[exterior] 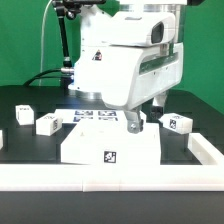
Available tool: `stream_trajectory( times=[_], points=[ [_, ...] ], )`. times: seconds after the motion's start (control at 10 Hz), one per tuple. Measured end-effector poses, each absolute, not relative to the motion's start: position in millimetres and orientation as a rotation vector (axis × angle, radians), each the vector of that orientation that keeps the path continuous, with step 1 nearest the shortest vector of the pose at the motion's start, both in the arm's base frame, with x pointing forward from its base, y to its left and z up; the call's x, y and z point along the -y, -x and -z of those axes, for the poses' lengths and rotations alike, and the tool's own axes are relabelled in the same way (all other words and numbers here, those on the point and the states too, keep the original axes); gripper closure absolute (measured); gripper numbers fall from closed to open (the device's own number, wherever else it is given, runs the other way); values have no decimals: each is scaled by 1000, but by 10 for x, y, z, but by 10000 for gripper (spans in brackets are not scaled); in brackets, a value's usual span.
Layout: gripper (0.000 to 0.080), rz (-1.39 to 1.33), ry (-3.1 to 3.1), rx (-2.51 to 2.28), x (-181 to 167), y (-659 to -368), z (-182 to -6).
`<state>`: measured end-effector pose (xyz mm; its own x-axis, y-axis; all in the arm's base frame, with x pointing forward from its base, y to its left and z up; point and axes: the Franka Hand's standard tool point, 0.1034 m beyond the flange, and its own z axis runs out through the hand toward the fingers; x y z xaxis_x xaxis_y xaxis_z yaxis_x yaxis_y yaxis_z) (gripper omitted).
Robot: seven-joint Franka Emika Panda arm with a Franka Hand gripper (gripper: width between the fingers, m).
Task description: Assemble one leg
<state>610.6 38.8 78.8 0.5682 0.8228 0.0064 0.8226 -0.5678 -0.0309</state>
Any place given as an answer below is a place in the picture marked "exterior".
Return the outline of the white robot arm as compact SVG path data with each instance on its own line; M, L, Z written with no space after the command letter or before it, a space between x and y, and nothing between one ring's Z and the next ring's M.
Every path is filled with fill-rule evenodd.
M118 0L111 16L96 4L81 7L81 52L69 89L122 110L127 129L143 129L140 110L152 99L162 107L166 92L183 74L183 14L187 0Z

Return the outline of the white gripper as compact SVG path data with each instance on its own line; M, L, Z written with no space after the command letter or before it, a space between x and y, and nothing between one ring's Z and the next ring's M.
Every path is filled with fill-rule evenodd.
M131 110L154 97L150 115L153 119L160 119L167 99L164 91L179 84L182 78L183 44L175 44L169 56L160 56L160 53L159 46L108 47L103 52L100 66L105 105ZM143 130L138 109L125 111L125 117L130 133Z

